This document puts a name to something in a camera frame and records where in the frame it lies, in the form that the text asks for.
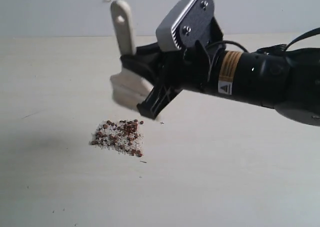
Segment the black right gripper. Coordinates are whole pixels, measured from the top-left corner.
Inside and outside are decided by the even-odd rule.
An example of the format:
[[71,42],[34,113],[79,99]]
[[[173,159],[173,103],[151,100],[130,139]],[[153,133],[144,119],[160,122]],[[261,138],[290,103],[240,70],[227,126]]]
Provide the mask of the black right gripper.
[[135,54],[123,54],[122,66],[153,85],[146,99],[137,104],[141,116],[155,120],[182,91],[211,96],[218,93],[218,75],[225,44],[202,45],[199,41],[181,51],[161,51],[157,42],[138,46]]

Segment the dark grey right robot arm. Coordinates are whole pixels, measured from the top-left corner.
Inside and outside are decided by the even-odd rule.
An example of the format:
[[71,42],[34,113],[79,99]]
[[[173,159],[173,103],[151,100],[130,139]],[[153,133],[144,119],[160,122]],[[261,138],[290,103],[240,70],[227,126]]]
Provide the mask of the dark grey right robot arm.
[[152,84],[137,104],[138,112],[156,119],[183,90],[273,109],[310,126],[320,124],[320,50],[255,52],[227,50],[219,41],[164,52],[142,46],[120,58],[123,67]]

